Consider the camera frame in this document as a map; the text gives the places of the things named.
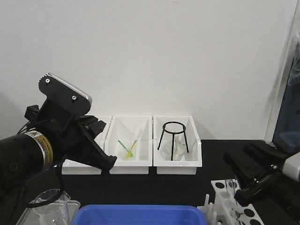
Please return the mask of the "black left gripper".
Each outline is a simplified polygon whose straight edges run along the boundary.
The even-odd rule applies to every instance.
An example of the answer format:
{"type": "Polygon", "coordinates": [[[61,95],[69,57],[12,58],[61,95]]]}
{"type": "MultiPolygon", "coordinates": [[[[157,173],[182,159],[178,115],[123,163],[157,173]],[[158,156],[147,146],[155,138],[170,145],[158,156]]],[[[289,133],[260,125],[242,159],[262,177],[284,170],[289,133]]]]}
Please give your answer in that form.
{"type": "Polygon", "coordinates": [[[41,107],[28,106],[28,129],[40,132],[52,148],[52,165],[66,159],[110,171],[117,156],[107,155],[95,142],[106,123],[87,115],[91,103],[86,98],[47,98],[41,107]]]}

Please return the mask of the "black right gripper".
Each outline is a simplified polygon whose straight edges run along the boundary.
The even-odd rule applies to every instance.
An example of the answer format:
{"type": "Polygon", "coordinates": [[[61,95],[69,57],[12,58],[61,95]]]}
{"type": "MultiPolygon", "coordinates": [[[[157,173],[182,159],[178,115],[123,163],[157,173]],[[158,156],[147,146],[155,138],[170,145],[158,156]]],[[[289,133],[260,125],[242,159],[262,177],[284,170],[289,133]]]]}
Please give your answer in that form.
{"type": "Polygon", "coordinates": [[[300,207],[300,171],[275,169],[269,173],[260,164],[282,164],[288,154],[265,142],[248,142],[244,153],[226,151],[223,159],[230,166],[240,183],[248,183],[238,190],[234,199],[247,206],[264,197],[283,209],[300,207]]]}

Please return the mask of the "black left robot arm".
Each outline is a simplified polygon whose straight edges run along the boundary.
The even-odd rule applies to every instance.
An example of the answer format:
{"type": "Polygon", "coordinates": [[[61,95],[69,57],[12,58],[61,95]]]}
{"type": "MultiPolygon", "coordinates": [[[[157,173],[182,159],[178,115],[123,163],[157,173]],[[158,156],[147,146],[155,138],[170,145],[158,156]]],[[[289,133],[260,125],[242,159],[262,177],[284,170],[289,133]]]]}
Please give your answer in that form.
{"type": "Polygon", "coordinates": [[[0,198],[66,159],[109,171],[117,158],[95,142],[105,122],[87,115],[90,103],[50,100],[29,106],[26,132],[0,142],[0,198]]]}

